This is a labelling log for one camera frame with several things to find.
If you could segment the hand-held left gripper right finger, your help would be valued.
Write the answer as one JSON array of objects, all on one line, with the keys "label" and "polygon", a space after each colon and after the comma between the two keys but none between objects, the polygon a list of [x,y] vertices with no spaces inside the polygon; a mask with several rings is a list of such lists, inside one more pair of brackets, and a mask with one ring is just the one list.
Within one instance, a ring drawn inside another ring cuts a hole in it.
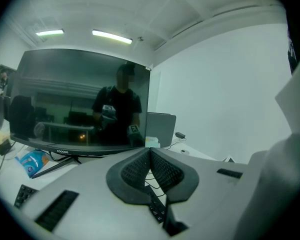
[{"label": "hand-held left gripper right finger", "polygon": [[150,170],[165,193],[165,212],[150,239],[234,239],[243,213],[235,194],[248,168],[151,148]]}]

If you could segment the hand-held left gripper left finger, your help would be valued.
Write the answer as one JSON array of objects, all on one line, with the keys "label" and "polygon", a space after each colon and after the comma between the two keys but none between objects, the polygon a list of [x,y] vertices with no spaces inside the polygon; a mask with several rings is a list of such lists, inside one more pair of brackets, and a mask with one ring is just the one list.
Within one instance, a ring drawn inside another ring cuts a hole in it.
[{"label": "hand-held left gripper left finger", "polygon": [[21,211],[44,239],[167,240],[147,202],[126,203],[107,184],[112,166],[148,151],[138,148],[78,165],[38,191]]}]

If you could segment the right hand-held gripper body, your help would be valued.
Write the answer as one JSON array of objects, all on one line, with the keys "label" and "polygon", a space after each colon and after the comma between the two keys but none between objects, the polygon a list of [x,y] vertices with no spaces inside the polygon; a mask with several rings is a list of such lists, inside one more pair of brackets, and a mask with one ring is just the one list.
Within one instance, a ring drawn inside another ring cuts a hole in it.
[{"label": "right hand-held gripper body", "polygon": [[266,153],[236,240],[300,240],[300,62],[275,99],[291,135]]}]

